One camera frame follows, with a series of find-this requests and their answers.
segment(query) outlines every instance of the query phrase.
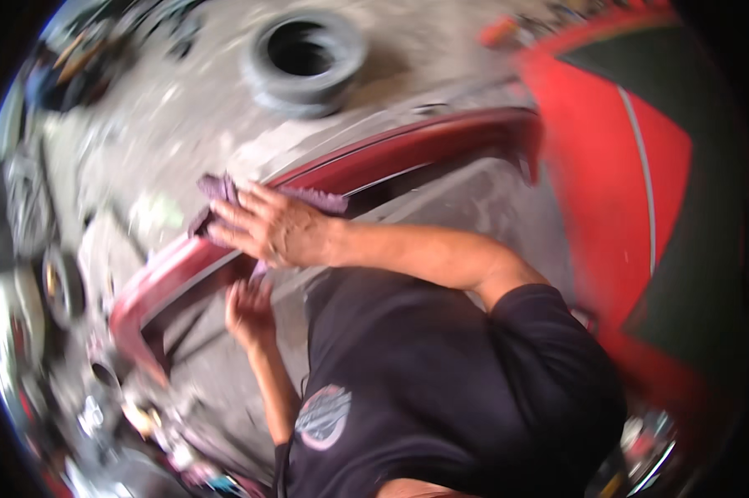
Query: printed logo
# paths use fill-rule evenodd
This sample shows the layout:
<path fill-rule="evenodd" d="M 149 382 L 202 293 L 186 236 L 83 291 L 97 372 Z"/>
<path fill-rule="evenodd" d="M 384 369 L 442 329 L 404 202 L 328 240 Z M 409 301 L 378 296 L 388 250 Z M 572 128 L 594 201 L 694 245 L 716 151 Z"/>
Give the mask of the printed logo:
<path fill-rule="evenodd" d="M 294 429 L 306 446 L 324 451 L 339 441 L 351 403 L 352 393 L 343 387 L 325 386 L 303 404 Z"/>

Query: navy t-shirt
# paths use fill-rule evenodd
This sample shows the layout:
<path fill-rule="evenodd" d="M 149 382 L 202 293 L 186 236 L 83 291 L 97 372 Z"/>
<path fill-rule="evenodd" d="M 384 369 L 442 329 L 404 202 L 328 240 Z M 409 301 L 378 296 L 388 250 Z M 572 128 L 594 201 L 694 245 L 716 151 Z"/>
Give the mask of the navy t-shirt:
<path fill-rule="evenodd" d="M 487 315 L 458 291 L 340 269 L 307 304 L 311 373 L 275 496 L 373 496 L 399 478 L 581 496 L 619 442 L 618 375 L 553 287 Z"/>

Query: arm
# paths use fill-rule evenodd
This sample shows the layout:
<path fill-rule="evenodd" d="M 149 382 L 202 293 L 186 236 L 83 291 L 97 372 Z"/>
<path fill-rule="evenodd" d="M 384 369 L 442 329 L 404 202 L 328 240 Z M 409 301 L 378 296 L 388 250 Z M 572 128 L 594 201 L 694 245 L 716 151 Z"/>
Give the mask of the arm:
<path fill-rule="evenodd" d="M 59 58 L 56 59 L 56 62 L 53 63 L 53 68 L 58 68 L 59 66 L 63 65 L 66 60 L 70 57 L 70 54 L 73 53 L 73 50 L 76 49 L 79 43 L 81 43 L 81 40 L 83 40 L 84 33 L 79 34 L 73 42 L 68 45 L 66 49 L 62 52 L 61 55 L 59 55 Z"/>
<path fill-rule="evenodd" d="M 368 266 L 472 291 L 490 312 L 524 284 L 548 284 L 516 253 L 492 238 L 426 225 L 375 225 L 333 220 L 322 264 Z"/>
<path fill-rule="evenodd" d="M 473 291 L 490 312 L 499 298 L 545 278 L 499 242 L 438 226 L 348 222 L 266 187 L 251 184 L 240 204 L 214 211 L 241 232 L 212 225 L 212 236 L 270 264 L 368 266 L 405 273 L 449 288 Z"/>
<path fill-rule="evenodd" d="M 65 83 L 67 81 L 70 81 L 72 77 L 78 74 L 82 69 L 84 69 L 84 67 L 86 67 L 87 64 L 89 64 L 89 62 L 92 60 L 92 57 L 103 50 L 106 45 L 106 40 L 98 41 L 90 50 L 87 50 L 86 52 L 81 54 L 77 61 L 69 61 L 68 64 L 65 65 L 62 69 L 62 73 L 59 75 L 59 79 L 56 80 L 56 83 Z"/>
<path fill-rule="evenodd" d="M 289 441 L 300 409 L 300 397 L 275 341 L 275 318 L 269 302 L 271 284 L 239 281 L 225 297 L 225 325 L 247 351 L 252 373 L 256 375 L 269 434 L 275 445 Z"/>
<path fill-rule="evenodd" d="M 275 446 L 289 442 L 300 397 L 291 384 L 289 374 L 283 364 L 277 345 L 247 352 L 252 373 L 256 375 L 261 398 L 264 400 L 264 413 L 267 418 L 269 435 Z"/>

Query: tire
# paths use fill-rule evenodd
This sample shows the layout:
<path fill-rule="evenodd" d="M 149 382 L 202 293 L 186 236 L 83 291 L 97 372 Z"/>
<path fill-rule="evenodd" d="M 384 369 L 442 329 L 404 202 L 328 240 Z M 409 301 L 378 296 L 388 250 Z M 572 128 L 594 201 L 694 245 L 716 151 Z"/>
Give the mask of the tire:
<path fill-rule="evenodd" d="M 56 272 L 59 289 L 51 291 L 48 285 L 49 266 Z M 51 246 L 42 260 L 42 282 L 45 304 L 53 321 L 63 330 L 69 330 L 84 311 L 83 283 L 76 259 L 70 253 Z"/>
<path fill-rule="evenodd" d="M 366 55 L 363 36 L 347 19 L 304 9 L 261 25 L 242 68 L 259 105 L 290 117 L 321 117 L 344 104 Z"/>

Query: cleaning cloth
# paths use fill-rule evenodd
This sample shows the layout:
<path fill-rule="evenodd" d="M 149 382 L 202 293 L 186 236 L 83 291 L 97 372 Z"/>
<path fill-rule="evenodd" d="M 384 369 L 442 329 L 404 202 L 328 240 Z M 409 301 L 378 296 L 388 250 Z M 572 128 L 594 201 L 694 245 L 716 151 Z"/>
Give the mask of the cleaning cloth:
<path fill-rule="evenodd" d="M 200 189 L 200 192 L 211 201 L 220 200 L 232 205 L 241 206 L 237 195 L 238 188 L 233 182 L 233 179 L 227 173 L 222 176 L 204 174 L 198 180 L 198 188 Z M 292 189 L 288 187 L 280 187 L 277 191 L 281 194 L 312 205 L 324 214 L 343 214 L 344 211 L 347 210 L 348 201 L 344 196 L 339 194 L 328 194 L 327 192 L 319 190 Z M 208 228 L 209 225 L 214 222 L 229 226 L 230 228 L 238 228 L 230 225 L 228 222 L 215 215 L 207 205 L 201 209 L 197 216 L 195 216 L 191 221 L 187 234 L 189 237 L 205 237 L 214 244 L 227 247 L 227 244 L 209 237 Z M 253 275 L 259 275 L 265 272 L 266 269 L 264 263 L 259 261 L 255 270 L 253 270 Z"/>

